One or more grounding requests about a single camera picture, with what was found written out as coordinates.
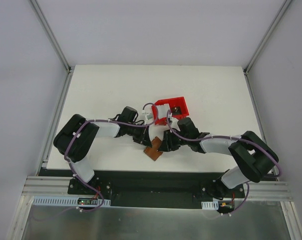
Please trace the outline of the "brown leather card holder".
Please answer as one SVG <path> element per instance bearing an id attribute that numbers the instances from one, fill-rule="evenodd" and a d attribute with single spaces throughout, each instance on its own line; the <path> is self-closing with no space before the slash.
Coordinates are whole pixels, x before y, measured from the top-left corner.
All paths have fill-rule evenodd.
<path id="1" fill-rule="evenodd" d="M 153 161 L 156 161 L 159 157 L 162 156 L 163 152 L 159 151 L 159 147 L 162 144 L 162 140 L 159 137 L 155 137 L 152 141 L 152 147 L 147 146 L 144 149 L 144 154 L 146 156 L 148 156 L 150 159 L 152 159 Z"/>

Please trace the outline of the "red plastic bin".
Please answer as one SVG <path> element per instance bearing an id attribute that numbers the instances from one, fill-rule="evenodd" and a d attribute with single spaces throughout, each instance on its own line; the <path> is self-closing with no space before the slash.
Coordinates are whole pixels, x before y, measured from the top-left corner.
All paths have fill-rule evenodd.
<path id="1" fill-rule="evenodd" d="M 178 120 L 189 116 L 188 107 L 183 96 L 160 99 L 151 108 L 154 117 L 158 116 L 155 122 L 156 125 L 166 125 L 166 114 L 168 110 L 170 110 L 172 116 Z"/>

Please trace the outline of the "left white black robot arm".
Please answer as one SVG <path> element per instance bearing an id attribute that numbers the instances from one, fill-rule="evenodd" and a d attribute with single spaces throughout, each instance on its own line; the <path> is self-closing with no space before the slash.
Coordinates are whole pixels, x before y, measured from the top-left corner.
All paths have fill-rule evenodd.
<path id="1" fill-rule="evenodd" d="M 119 138 L 128 135 L 135 143 L 152 146 L 149 126 L 155 124 L 158 116 L 150 123 L 147 123 L 151 119 L 148 114 L 144 120 L 138 120 L 137 117 L 138 112 L 129 106 L 110 119 L 88 120 L 75 114 L 55 136 L 53 145 L 80 180 L 79 189 L 84 194 L 90 195 L 96 190 L 96 182 L 92 179 L 95 173 L 87 160 L 87 153 L 96 138 Z"/>

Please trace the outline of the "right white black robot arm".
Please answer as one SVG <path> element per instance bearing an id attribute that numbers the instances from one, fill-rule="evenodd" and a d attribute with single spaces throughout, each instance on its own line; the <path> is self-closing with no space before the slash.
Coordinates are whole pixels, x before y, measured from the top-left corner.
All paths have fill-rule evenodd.
<path id="1" fill-rule="evenodd" d="M 171 127 L 164 132 L 159 151 L 172 152 L 187 145 L 194 152 L 224 154 L 234 158 L 236 166 L 206 188 L 208 193 L 219 198 L 228 197 L 236 186 L 243 183 L 258 183 L 272 168 L 279 168 L 277 155 L 252 131 L 238 136 L 212 135 L 200 132 L 188 117 L 179 120 L 177 125 L 178 130 Z"/>

